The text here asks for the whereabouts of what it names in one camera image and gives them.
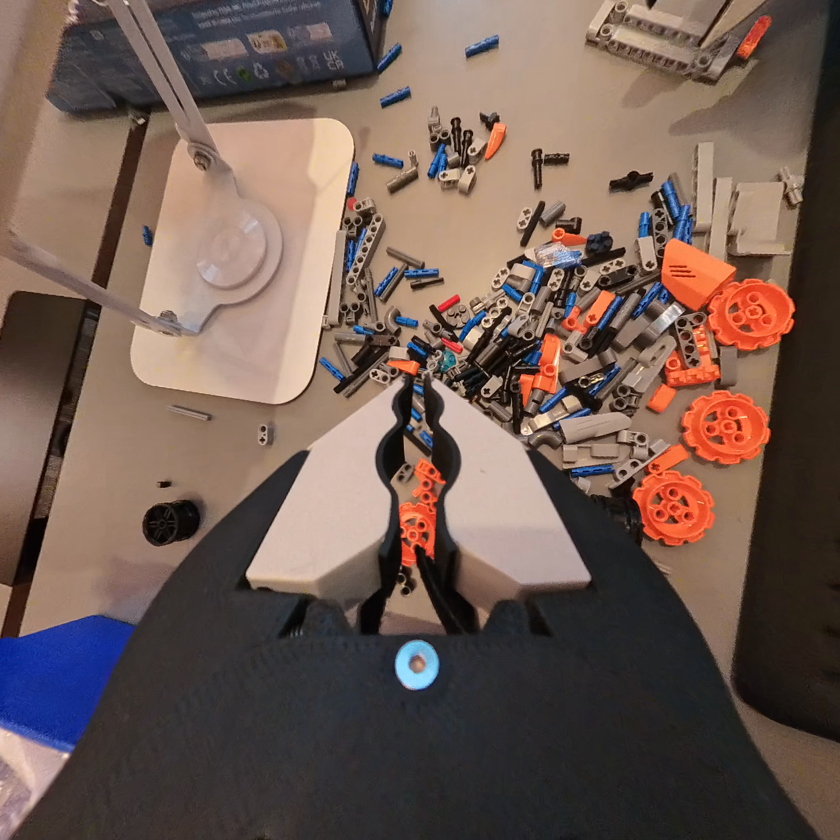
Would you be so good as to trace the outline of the black perforated edge pad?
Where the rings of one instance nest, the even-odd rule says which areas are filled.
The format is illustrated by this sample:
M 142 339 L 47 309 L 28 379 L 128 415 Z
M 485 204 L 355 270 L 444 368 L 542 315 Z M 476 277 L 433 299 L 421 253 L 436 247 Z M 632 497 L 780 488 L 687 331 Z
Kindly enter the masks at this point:
M 765 717 L 839 740 L 839 6 L 830 2 L 742 589 L 733 685 Z

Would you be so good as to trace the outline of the orange thin holed piece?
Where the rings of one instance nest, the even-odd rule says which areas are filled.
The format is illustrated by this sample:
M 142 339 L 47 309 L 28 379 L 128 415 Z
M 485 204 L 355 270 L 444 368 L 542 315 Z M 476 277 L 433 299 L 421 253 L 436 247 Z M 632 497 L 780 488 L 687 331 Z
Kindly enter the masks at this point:
M 750 60 L 771 25 L 772 17 L 770 15 L 765 14 L 757 17 L 752 23 L 752 26 L 747 34 L 742 39 L 734 57 L 741 62 Z

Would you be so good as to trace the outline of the grey curved panel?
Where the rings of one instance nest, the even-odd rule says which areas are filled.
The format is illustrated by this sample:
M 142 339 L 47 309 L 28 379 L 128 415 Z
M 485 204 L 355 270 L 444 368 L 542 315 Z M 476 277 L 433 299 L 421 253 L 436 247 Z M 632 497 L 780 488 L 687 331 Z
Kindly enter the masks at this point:
M 734 257 L 788 256 L 777 241 L 784 185 L 781 182 L 740 182 L 732 195 L 728 253 Z

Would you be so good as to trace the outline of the orange gear wheel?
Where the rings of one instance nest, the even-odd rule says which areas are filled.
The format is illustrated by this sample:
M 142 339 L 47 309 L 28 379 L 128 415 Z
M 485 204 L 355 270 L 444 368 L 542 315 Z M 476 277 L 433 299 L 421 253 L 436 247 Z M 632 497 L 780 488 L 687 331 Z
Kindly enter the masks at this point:
M 719 344 L 751 352 L 769 348 L 793 327 L 795 305 L 784 289 L 761 279 L 732 281 L 707 304 Z
M 437 499 L 429 497 L 416 503 L 405 502 L 399 508 L 402 541 L 402 565 L 414 566 L 417 550 L 434 558 Z
M 681 426 L 685 443 L 699 458 L 724 466 L 757 457 L 770 439 L 764 410 L 749 396 L 726 390 L 699 396 Z
M 670 547 L 695 543 L 711 528 L 714 501 L 700 481 L 676 470 L 651 474 L 633 491 L 644 534 Z

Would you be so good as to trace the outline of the grey long flat bar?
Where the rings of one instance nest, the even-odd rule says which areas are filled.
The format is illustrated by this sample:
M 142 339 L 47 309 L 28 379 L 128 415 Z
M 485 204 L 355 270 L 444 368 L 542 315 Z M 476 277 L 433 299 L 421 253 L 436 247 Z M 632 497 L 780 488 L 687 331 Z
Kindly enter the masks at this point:
M 695 232 L 707 235 L 711 231 L 715 178 L 713 174 L 715 145 L 698 143 L 694 163 Z
M 726 262 L 728 260 L 728 231 L 732 199 L 732 178 L 715 179 L 708 254 Z

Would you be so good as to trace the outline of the white book stand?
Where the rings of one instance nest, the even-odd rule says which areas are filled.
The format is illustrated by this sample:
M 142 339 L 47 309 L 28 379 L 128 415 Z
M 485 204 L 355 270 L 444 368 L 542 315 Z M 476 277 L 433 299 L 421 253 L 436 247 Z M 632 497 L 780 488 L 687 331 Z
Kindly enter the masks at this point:
M 181 138 L 140 304 L 16 234 L 2 254 L 130 320 L 143 383 L 288 403 L 316 363 L 353 137 L 335 119 L 206 124 L 147 3 L 108 5 Z

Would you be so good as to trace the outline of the blue plastic bin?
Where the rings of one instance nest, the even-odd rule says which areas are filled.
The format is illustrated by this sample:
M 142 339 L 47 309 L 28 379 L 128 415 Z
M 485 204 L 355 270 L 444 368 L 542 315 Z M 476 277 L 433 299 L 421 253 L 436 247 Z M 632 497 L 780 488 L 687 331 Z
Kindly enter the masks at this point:
M 134 629 L 110 617 L 86 616 L 2 638 L 2 729 L 71 752 Z

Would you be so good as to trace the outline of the blue robot kit box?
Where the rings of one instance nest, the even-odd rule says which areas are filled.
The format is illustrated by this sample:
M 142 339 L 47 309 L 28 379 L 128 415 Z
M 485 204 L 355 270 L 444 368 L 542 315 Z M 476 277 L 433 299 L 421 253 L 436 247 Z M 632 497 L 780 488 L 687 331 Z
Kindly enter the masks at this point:
M 194 99 L 375 72 L 382 2 L 149 1 Z M 108 2 L 69 2 L 47 100 L 66 113 L 161 104 Z

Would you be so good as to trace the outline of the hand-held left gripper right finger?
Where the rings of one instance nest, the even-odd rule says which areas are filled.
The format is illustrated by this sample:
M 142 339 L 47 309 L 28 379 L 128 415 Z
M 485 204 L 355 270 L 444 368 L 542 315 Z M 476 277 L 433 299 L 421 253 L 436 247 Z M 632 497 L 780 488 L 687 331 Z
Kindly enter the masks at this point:
M 422 578 L 444 630 L 472 634 L 478 610 L 588 587 L 592 576 L 532 452 L 439 381 L 423 388 L 444 487 Z

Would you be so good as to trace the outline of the pile of small building pieces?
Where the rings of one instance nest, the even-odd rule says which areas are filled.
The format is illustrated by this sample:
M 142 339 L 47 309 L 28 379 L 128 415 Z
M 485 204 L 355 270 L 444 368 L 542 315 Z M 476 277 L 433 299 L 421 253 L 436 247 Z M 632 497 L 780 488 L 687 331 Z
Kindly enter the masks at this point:
M 613 247 L 607 230 L 582 236 L 580 219 L 572 227 L 556 221 L 564 205 L 546 217 L 542 203 L 524 208 L 522 252 L 499 268 L 489 290 L 430 304 L 424 318 L 384 305 L 402 279 L 414 291 L 442 284 L 438 268 L 389 247 L 394 266 L 375 283 L 369 268 L 385 218 L 372 199 L 346 198 L 333 264 L 338 289 L 329 293 L 338 308 L 322 323 L 338 330 L 329 336 L 336 358 L 318 360 L 336 394 L 412 376 L 404 433 L 431 455 L 433 431 L 420 403 L 428 375 L 522 444 L 558 451 L 559 467 L 580 489 L 610 477 L 604 488 L 634 504 L 647 476 L 684 474 L 681 464 L 702 459 L 685 443 L 681 417 L 699 396 L 740 393 L 732 390 L 740 351 L 717 342 L 707 305 L 688 311 L 661 282 L 670 239 L 697 248 L 695 203 L 680 202 L 672 179 L 640 214 L 631 255 Z

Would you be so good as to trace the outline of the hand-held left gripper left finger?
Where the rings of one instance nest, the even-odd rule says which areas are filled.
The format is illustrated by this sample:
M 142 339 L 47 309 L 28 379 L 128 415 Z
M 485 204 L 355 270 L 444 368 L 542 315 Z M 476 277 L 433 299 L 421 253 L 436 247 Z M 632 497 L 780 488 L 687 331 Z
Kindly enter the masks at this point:
M 246 571 L 253 588 L 358 606 L 360 631 L 380 629 L 402 565 L 392 479 L 413 395 L 395 381 L 309 447 Z

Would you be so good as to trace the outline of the clear plastic bag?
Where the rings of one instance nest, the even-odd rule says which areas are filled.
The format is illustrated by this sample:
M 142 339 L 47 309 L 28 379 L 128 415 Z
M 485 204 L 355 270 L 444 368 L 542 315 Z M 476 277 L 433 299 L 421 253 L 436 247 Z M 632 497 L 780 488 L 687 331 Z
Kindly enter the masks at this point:
M 1 838 L 10 838 L 40 800 L 70 753 L 1 730 Z

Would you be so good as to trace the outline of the black wheel hub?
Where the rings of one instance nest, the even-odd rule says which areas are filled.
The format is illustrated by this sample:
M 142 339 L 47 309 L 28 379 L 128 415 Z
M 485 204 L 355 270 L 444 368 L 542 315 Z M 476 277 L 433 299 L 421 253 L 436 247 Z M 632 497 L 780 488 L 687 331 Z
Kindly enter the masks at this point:
M 194 500 L 187 499 L 157 503 L 142 519 L 143 536 L 159 548 L 192 538 L 200 526 L 200 508 Z

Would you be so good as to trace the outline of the orange curved shell piece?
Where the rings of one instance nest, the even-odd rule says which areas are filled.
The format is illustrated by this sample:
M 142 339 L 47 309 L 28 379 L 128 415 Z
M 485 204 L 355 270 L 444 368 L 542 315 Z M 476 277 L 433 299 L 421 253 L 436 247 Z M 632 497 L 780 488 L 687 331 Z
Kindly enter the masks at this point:
M 672 238 L 665 246 L 660 279 L 677 302 L 694 312 L 703 309 L 736 273 L 735 266 Z

